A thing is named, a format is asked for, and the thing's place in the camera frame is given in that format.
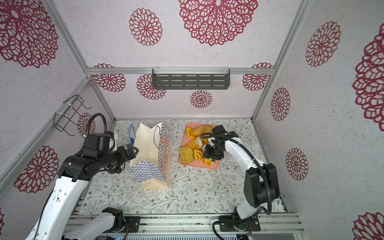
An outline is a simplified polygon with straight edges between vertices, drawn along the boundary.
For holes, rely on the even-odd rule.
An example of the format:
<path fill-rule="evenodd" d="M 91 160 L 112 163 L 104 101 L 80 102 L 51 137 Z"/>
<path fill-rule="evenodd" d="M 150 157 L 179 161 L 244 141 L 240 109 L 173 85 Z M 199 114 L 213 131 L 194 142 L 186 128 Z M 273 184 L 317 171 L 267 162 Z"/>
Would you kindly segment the blue checkered paper bag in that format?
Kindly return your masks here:
<path fill-rule="evenodd" d="M 139 125 L 134 147 L 139 150 L 130 168 L 144 190 L 170 188 L 172 144 L 163 123 L 150 128 Z"/>

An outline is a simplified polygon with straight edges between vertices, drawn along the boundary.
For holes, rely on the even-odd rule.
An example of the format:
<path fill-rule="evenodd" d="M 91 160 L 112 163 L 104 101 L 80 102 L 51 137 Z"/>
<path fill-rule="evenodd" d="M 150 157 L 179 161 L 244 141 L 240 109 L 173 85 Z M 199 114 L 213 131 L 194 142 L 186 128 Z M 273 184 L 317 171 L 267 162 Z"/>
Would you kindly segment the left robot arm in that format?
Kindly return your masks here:
<path fill-rule="evenodd" d="M 65 226 L 80 196 L 93 176 L 106 171 L 120 173 L 122 165 L 136 158 L 139 149 L 132 144 L 116 147 L 114 133 L 88 134 L 76 155 L 63 162 L 54 189 L 46 200 L 41 216 L 28 240 L 93 240 L 106 231 L 126 229 L 123 212 L 107 208 L 92 221 L 65 234 Z"/>

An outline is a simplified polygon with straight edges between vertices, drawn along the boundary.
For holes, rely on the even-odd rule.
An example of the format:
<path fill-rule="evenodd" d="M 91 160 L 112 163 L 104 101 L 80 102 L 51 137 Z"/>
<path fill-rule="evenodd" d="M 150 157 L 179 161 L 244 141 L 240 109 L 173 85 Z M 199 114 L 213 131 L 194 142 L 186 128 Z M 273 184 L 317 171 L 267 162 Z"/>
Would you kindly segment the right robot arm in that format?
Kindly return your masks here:
<path fill-rule="evenodd" d="M 273 201 L 280 198 L 280 186 L 277 169 L 254 157 L 235 132 L 227 132 L 222 125 L 213 128 L 211 133 L 203 133 L 201 139 L 207 139 L 204 157 L 209 160 L 222 160 L 224 153 L 230 154 L 243 168 L 245 200 L 235 208 L 240 220 L 255 217 L 264 212 L 272 213 Z"/>

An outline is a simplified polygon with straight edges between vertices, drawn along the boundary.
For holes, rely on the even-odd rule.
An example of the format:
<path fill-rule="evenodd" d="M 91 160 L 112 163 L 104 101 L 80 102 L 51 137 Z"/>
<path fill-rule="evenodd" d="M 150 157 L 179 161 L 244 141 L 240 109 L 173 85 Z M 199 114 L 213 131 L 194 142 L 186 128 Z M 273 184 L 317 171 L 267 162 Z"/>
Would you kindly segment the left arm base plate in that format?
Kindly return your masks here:
<path fill-rule="evenodd" d="M 124 217 L 122 210 L 111 207 L 105 208 L 102 213 L 110 213 L 115 217 L 112 227 L 106 233 L 138 232 L 140 217 Z"/>

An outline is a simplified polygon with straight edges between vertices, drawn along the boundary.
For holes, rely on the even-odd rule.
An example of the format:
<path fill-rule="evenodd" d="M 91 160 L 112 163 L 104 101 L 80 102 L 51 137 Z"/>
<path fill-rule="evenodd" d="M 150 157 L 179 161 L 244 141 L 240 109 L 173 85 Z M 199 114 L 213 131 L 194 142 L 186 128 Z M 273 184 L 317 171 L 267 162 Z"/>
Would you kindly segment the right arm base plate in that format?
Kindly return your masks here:
<path fill-rule="evenodd" d="M 261 230 L 258 217 L 235 220 L 233 216 L 219 216 L 221 232 L 258 232 Z"/>

